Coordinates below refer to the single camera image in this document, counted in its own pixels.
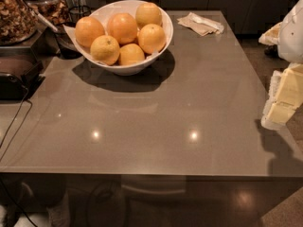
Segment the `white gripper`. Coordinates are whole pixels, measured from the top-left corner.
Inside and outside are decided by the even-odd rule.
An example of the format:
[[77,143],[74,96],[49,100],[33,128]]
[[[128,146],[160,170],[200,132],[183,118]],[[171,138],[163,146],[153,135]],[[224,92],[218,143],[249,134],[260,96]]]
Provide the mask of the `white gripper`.
[[275,71],[261,118],[263,128],[278,131],[303,104],[303,0],[258,39],[261,44],[277,45],[280,58],[291,63],[283,72]]

